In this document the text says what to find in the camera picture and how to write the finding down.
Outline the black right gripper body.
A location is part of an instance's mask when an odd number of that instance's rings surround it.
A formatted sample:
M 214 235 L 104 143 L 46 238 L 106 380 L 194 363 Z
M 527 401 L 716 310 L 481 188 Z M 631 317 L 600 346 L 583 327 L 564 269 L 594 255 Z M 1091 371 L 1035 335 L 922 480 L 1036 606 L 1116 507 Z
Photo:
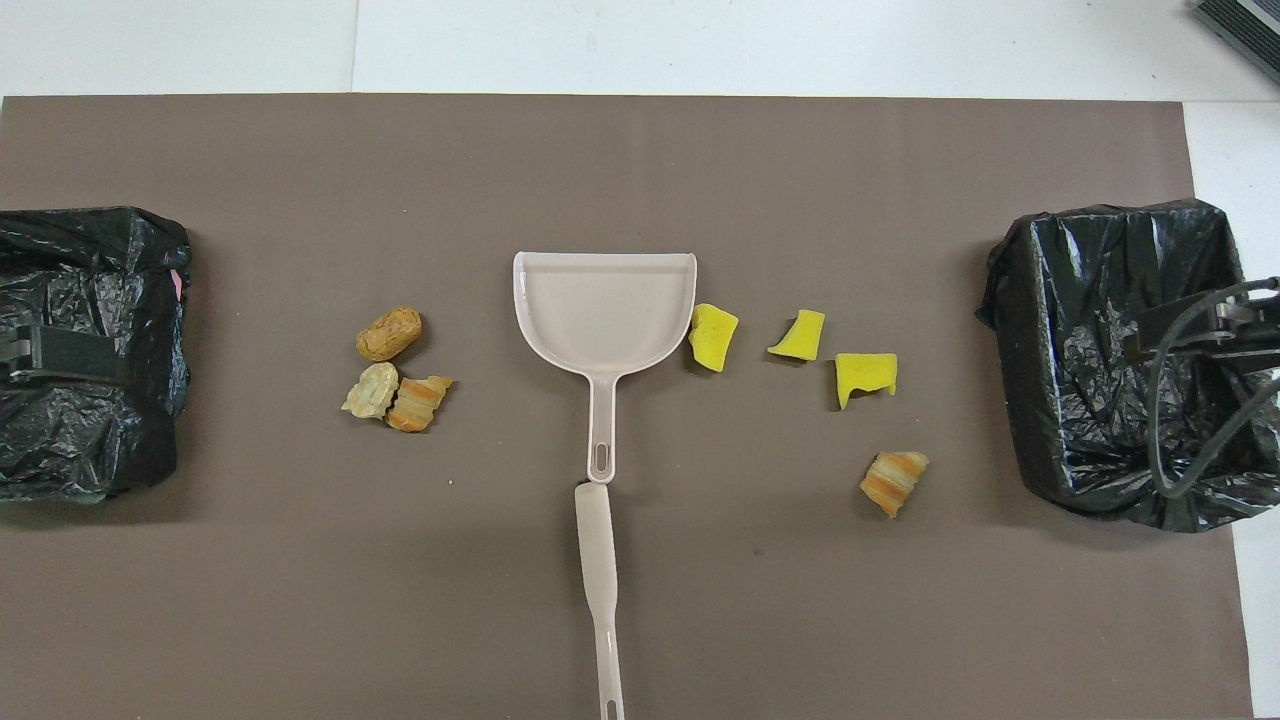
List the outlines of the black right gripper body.
M 1225 338 L 1210 356 L 1239 373 L 1279 368 L 1279 278 L 1247 281 L 1213 292 L 1211 315 Z

